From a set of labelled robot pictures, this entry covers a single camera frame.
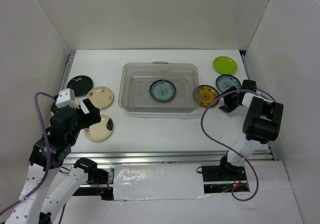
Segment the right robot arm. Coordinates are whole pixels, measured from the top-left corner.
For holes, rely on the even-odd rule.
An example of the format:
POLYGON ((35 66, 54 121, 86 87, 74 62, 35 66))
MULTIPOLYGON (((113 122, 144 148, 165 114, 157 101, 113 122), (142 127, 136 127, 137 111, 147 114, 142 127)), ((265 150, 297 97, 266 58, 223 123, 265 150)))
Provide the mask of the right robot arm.
POLYGON ((223 106, 219 107, 226 113, 234 111, 239 106, 248 108, 242 127, 244 138, 233 147, 233 151, 227 151, 220 160, 217 173, 223 180, 240 181, 244 177, 245 159, 260 145, 274 141, 279 135, 284 105, 257 94, 256 86, 253 80, 240 83, 235 79, 229 81, 224 75, 216 80, 216 87, 221 95, 240 89, 254 92, 229 94, 223 98, 223 106))

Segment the blue patterned plate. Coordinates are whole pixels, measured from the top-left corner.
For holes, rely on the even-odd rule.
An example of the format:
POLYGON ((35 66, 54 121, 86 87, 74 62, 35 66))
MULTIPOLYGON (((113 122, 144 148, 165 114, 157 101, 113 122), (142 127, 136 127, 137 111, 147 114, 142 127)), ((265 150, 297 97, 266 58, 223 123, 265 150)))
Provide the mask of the blue patterned plate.
POLYGON ((215 85, 220 93, 227 91, 229 88, 233 86, 236 89, 240 89, 241 87, 240 81, 233 75, 229 75, 229 74, 220 75, 216 79, 215 85))
POLYGON ((175 85, 165 79, 156 80, 149 87, 149 93, 153 100, 161 103, 170 102, 176 96, 175 85))

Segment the yellow patterned plate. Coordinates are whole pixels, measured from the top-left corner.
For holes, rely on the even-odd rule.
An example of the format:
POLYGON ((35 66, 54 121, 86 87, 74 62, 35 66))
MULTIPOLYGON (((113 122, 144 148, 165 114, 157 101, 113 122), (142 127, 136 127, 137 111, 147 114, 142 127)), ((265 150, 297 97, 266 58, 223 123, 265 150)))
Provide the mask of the yellow patterned plate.
POLYGON ((219 92, 209 85, 200 85, 193 91, 193 99, 197 104, 207 108, 217 97, 219 92))

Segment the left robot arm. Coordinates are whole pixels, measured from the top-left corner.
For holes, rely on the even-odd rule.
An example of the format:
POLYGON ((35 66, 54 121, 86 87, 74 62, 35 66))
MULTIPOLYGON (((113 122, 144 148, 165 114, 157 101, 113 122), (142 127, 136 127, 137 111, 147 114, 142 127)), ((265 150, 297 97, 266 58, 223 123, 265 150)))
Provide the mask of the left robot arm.
POLYGON ((84 113, 80 106, 73 108, 68 104, 51 117, 48 128, 43 128, 42 138, 35 143, 29 158, 28 174, 20 197, 9 206, 12 213, 7 224, 52 224, 83 183, 97 181, 96 162, 80 158, 62 183, 49 192, 80 131, 101 121, 99 109, 89 99, 83 103, 88 113, 84 113))

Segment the blue patterned plate front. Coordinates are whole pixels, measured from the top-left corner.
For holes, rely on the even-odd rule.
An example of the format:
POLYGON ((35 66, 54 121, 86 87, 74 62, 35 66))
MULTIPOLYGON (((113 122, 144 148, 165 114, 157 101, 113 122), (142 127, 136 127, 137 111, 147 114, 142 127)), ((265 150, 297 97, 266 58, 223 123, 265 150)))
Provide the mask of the blue patterned plate front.
POLYGON ((161 103, 170 102, 176 96, 175 85, 165 79, 156 80, 149 87, 149 93, 153 100, 161 103))

